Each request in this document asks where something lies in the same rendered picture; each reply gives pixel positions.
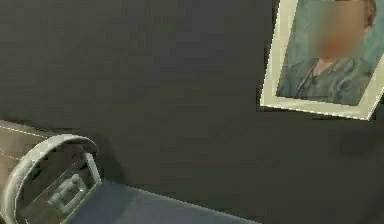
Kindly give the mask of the cream framed portrait picture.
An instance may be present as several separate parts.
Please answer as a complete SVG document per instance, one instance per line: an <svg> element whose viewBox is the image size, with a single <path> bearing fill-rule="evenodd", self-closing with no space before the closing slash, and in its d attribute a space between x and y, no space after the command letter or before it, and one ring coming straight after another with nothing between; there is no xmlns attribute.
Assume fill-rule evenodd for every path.
<svg viewBox="0 0 384 224"><path fill-rule="evenodd" d="M280 0L264 107L368 120L384 94L384 0Z"/></svg>

